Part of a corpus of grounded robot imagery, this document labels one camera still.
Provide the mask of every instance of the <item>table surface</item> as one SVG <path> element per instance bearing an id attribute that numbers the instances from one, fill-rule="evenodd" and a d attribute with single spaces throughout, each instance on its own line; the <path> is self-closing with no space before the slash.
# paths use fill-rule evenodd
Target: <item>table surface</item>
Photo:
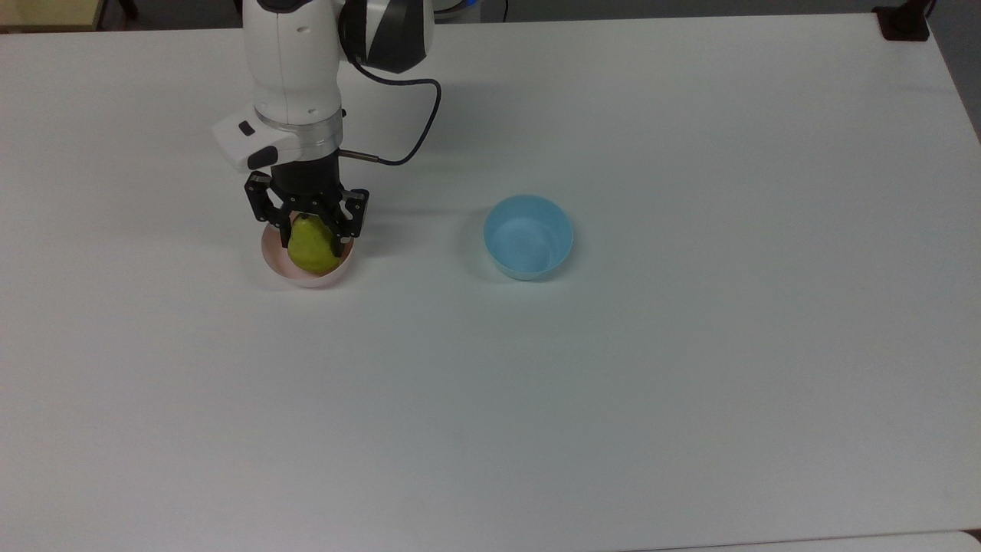
<path id="1" fill-rule="evenodd" d="M 105 0 L 0 0 L 0 30 L 93 30 Z"/>
<path id="2" fill-rule="evenodd" d="M 981 525 L 981 147 L 871 15 L 439 28 L 354 264 L 210 126 L 239 30 L 0 36 L 0 544 L 618 551 Z M 432 92 L 343 67 L 345 146 Z M 564 269 L 483 251 L 515 193 Z"/>
<path id="3" fill-rule="evenodd" d="M 963 532 L 939 532 L 714 546 L 687 552 L 981 552 L 981 543 Z"/>

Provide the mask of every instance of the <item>green pear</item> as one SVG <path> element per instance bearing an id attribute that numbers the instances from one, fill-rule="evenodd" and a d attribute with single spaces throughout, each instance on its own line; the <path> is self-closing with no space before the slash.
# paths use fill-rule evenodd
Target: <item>green pear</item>
<path id="1" fill-rule="evenodd" d="M 331 251 L 334 234 L 319 216 L 301 214 L 293 220 L 286 253 L 293 264 L 314 274 L 327 274 L 340 265 Z"/>

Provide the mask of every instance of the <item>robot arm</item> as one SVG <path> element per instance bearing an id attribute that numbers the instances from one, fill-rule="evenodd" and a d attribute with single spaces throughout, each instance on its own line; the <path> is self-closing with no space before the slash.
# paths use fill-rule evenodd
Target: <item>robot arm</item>
<path id="1" fill-rule="evenodd" d="M 243 173 L 337 151 L 344 52 L 402 73 L 426 57 L 434 27 L 431 0 L 246 0 L 242 24 L 252 102 L 214 134 Z"/>
<path id="2" fill-rule="evenodd" d="M 367 191 L 340 183 L 340 59 L 391 83 L 361 66 L 402 73 L 422 61 L 433 40 L 431 0 L 245 0 L 242 22 L 252 102 L 216 125 L 215 138 L 235 169 L 251 171 L 253 214 L 280 230 L 284 248 L 291 213 L 319 216 L 339 248 L 360 234 L 368 201 Z"/>

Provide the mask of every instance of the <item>black cable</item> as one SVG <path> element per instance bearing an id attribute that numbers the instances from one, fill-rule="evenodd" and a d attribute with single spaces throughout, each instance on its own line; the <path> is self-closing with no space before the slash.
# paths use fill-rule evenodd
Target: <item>black cable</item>
<path id="1" fill-rule="evenodd" d="M 346 12 L 341 11 L 340 16 L 344 18 L 346 16 Z M 337 151 L 337 155 L 341 157 L 349 157 L 351 159 L 359 159 L 361 161 L 371 161 L 372 163 L 381 163 L 383 165 L 388 165 L 390 167 L 404 165 L 405 163 L 408 163 L 409 159 L 412 159 L 412 157 L 415 156 L 416 152 L 419 151 L 419 148 L 422 147 L 423 141 L 426 140 L 426 135 L 429 134 L 430 127 L 433 126 L 433 120 L 436 118 L 437 111 L 439 111 L 439 101 L 442 99 L 442 86 L 439 85 L 439 81 L 437 81 L 436 79 L 412 79 L 409 81 L 393 81 L 391 79 L 385 79 L 384 77 L 379 77 L 378 75 L 369 73 L 367 69 L 365 69 L 364 67 L 361 66 L 360 63 L 358 63 L 358 60 L 354 57 L 354 55 L 351 54 L 350 51 L 348 51 L 347 42 L 344 40 L 343 36 L 341 37 L 340 40 L 340 48 L 344 51 L 344 55 L 347 56 L 347 61 L 352 66 L 354 66 L 354 69 L 358 70 L 358 73 L 364 75 L 365 77 L 371 79 L 376 83 L 386 84 L 388 86 L 412 86 L 415 84 L 432 84 L 433 86 L 436 87 L 436 100 L 433 102 L 433 112 L 430 113 L 430 118 L 428 121 L 426 121 L 426 128 L 423 129 L 423 133 L 419 135 L 419 139 L 416 141 L 416 145 L 412 148 L 412 151 L 409 151 L 409 154 L 406 155 L 405 157 L 402 157 L 397 161 L 392 161 L 390 159 L 383 159 L 378 155 L 372 155 L 371 153 L 363 153 L 361 151 L 350 151 L 347 149 L 339 149 Z"/>

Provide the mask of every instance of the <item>bowl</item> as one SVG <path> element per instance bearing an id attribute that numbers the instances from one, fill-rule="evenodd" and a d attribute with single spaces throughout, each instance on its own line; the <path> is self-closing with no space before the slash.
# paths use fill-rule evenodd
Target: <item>bowl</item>
<path id="1" fill-rule="evenodd" d="M 538 195 L 513 195 L 490 210 L 484 245 L 505 275 L 540 280 L 572 250 L 572 223 L 558 205 Z"/>
<path id="2" fill-rule="evenodd" d="M 262 258 L 266 259 L 266 264 L 284 280 L 301 288 L 323 288 L 339 280 L 351 264 L 349 257 L 353 249 L 354 240 L 351 240 L 344 244 L 340 264 L 334 270 L 325 274 L 316 274 L 303 270 L 293 264 L 292 260 L 289 260 L 289 253 L 280 241 L 279 229 L 267 224 L 266 229 L 262 232 Z"/>

